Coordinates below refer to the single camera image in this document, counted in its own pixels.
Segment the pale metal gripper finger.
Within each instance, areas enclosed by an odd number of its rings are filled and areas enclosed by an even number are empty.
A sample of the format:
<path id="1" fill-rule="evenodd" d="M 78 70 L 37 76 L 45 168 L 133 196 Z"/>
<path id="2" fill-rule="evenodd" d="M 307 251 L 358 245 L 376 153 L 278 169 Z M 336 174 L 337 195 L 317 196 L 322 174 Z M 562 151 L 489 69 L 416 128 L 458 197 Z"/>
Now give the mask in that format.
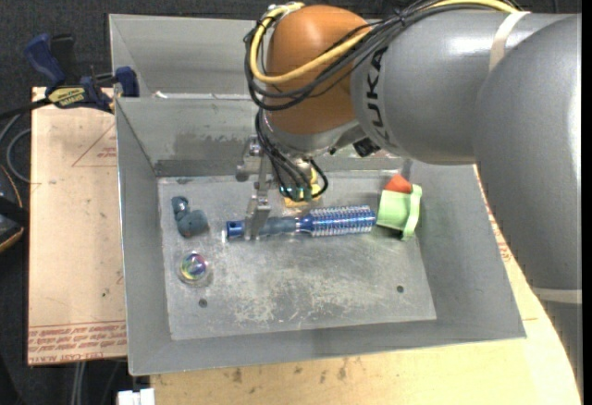
<path id="1" fill-rule="evenodd" d="M 259 238 L 270 215 L 271 206 L 265 196 L 258 196 L 256 203 L 256 237 Z"/>
<path id="2" fill-rule="evenodd" d="M 245 225 L 244 238 L 246 238 L 247 240 L 250 240 L 252 237 L 253 218 L 254 218 L 254 215 L 256 214 L 257 206 L 258 206 L 257 198 L 252 197 L 247 204 L 246 215 L 245 215 L 245 219 L 244 219 L 244 225 Z"/>

